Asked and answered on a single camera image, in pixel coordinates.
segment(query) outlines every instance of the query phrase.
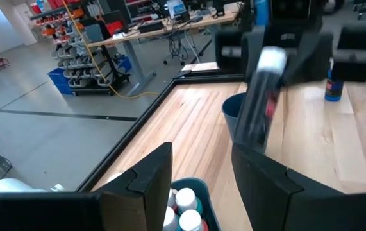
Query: blue storage bin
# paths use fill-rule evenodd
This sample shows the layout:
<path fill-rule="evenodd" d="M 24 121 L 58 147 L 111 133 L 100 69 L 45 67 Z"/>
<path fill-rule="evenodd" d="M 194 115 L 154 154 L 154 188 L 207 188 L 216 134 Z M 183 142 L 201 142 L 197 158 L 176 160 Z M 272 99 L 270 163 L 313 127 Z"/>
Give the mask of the blue storage bin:
<path fill-rule="evenodd" d="M 203 219 L 207 222 L 209 231 L 221 231 L 205 182 L 198 178 L 184 178 L 171 183 L 172 189 L 180 190 L 186 187 L 191 188 L 203 204 Z"/>
<path fill-rule="evenodd" d="M 69 85 L 55 85 L 60 93 L 62 94 L 72 94 L 72 88 Z"/>
<path fill-rule="evenodd" d="M 222 103 L 222 113 L 226 119 L 229 136 L 234 140 L 235 128 L 238 122 L 238 113 L 240 113 L 241 104 L 245 99 L 246 93 L 235 94 L 230 96 Z"/>
<path fill-rule="evenodd" d="M 119 68 L 124 67 L 124 72 L 127 73 L 131 70 L 131 62 L 129 57 L 124 56 L 123 58 L 121 58 L 121 62 L 119 64 Z"/>
<path fill-rule="evenodd" d="M 56 68 L 55 70 L 49 72 L 47 75 L 55 85 L 68 85 L 67 78 L 63 76 L 63 72 L 63 69 Z"/>

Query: gray floor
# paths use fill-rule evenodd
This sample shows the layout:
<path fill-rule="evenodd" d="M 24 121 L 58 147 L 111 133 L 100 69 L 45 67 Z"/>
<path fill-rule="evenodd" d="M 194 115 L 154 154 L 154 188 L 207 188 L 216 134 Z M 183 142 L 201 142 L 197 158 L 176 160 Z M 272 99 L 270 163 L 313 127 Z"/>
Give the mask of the gray floor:
<path fill-rule="evenodd" d="M 343 22 L 355 21 L 356 13 L 349 4 L 337 15 L 324 19 L 324 29 L 338 30 Z M 198 48 L 210 36 L 195 35 Z M 157 71 L 143 91 L 161 92 L 181 69 L 178 59 L 163 65 L 169 54 L 167 41 L 142 40 L 134 43 L 143 71 Z M 56 60 L 49 53 L 54 48 L 41 42 L 29 47 L 18 47 L 0 57 L 11 66 L 0 71 L 0 154 L 9 159 L 13 169 L 6 177 L 17 178 L 32 187 L 48 189 L 62 184 L 75 190 L 103 159 L 133 122 L 79 119 L 46 115 L 12 114 L 2 110 L 21 112 L 56 112 L 99 116 L 138 117 L 153 102 L 155 96 L 122 99 L 117 96 L 62 96 L 49 81 L 47 73 L 56 68 Z M 124 53 L 122 45 L 119 51 Z M 201 57 L 213 61 L 210 46 Z M 132 88 L 122 88 L 125 94 Z"/>

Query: black plastic bin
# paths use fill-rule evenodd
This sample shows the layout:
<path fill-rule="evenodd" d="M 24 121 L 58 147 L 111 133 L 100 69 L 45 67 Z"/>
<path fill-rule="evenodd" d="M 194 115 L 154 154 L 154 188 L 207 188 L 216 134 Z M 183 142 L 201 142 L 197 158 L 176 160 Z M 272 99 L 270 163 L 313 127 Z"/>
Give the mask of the black plastic bin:
<path fill-rule="evenodd" d="M 226 99 L 222 104 L 222 113 L 226 119 L 229 136 L 234 139 L 235 127 L 238 122 L 238 113 L 240 112 L 241 104 L 245 98 L 245 93 L 235 94 Z"/>
<path fill-rule="evenodd" d="M 184 178 L 171 183 L 172 189 L 180 190 L 186 187 L 191 188 L 203 204 L 203 218 L 207 222 L 209 231 L 221 231 L 205 182 L 198 178 Z"/>

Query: shelving unit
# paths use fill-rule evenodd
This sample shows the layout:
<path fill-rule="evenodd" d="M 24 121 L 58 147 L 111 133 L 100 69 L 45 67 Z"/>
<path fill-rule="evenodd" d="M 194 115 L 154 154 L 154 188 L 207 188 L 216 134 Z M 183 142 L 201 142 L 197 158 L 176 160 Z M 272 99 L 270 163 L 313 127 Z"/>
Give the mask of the shelving unit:
<path fill-rule="evenodd" d="M 151 20 L 151 0 L 123 0 L 132 22 Z"/>
<path fill-rule="evenodd" d="M 75 18 L 74 22 L 71 21 L 68 13 L 71 13 Z M 124 80 L 129 81 L 129 74 L 117 72 L 115 64 L 112 62 L 112 57 L 117 53 L 117 48 L 114 46 L 109 50 L 105 47 L 90 48 L 103 76 L 99 73 L 86 49 L 88 37 L 83 26 L 78 25 L 82 34 L 80 36 L 74 25 L 88 15 L 90 14 L 87 12 L 86 6 L 72 4 L 71 12 L 56 9 L 36 15 L 32 19 L 36 20 L 37 26 L 43 27 L 44 31 L 47 32 L 44 33 L 45 36 L 53 38 L 53 44 L 56 44 L 56 48 L 51 51 L 51 58 L 56 59 L 57 67 L 64 70 L 63 76 L 67 79 L 67 85 L 74 95 L 77 96 L 85 92 L 105 92 L 112 95 L 110 86 L 117 89 Z"/>

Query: workbench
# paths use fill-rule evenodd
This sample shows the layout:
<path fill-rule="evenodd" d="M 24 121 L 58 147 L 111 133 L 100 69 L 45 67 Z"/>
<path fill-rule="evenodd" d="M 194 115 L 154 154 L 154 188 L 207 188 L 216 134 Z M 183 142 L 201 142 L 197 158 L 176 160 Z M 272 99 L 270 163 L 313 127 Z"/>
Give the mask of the workbench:
<path fill-rule="evenodd" d="M 215 63 L 187 65 L 204 71 Z M 225 99 L 246 91 L 244 77 L 175 79 L 88 177 L 96 190 L 159 145 L 172 142 L 172 179 L 198 177 L 210 190 L 222 230 L 251 230 L 231 165 Z M 366 192 L 366 85 L 346 83 L 339 102 L 324 100 L 325 83 L 283 90 L 265 154 L 343 193 Z"/>
<path fill-rule="evenodd" d="M 225 16 L 213 18 L 211 15 L 203 16 L 203 20 L 199 22 L 192 22 L 189 24 L 182 24 L 178 29 L 179 30 L 190 30 L 193 28 L 203 28 L 208 27 L 211 32 L 211 38 L 212 42 L 214 44 L 214 36 L 213 34 L 218 30 L 219 25 L 225 22 L 232 22 L 235 20 L 237 13 L 238 13 L 238 5 L 237 3 L 230 3 L 224 6 L 225 10 Z M 151 71 L 148 74 L 144 74 L 143 70 L 141 68 L 140 62 L 138 61 L 138 58 L 136 56 L 135 50 L 133 49 L 133 46 L 131 45 L 131 41 L 135 39 L 141 39 L 145 37 L 152 37 L 157 35 L 163 35 L 165 31 L 171 31 L 172 25 L 170 22 L 167 21 L 167 19 L 159 19 L 159 21 L 163 22 L 163 25 L 165 26 L 164 30 L 156 30 L 151 31 L 147 33 L 140 33 L 138 31 L 138 26 L 135 26 L 130 29 L 130 32 L 127 34 L 124 33 L 118 33 L 114 34 L 111 38 L 106 39 L 101 42 L 94 42 L 90 43 L 87 46 L 88 47 L 95 47 L 95 46 L 105 46 L 108 44 L 118 44 L 123 43 L 124 49 L 126 50 L 126 54 L 131 62 L 132 71 L 134 76 L 137 78 L 137 83 L 133 86 L 133 88 L 127 93 L 128 96 L 132 96 L 136 93 L 138 93 L 150 80 L 153 76 L 156 76 L 155 71 Z"/>

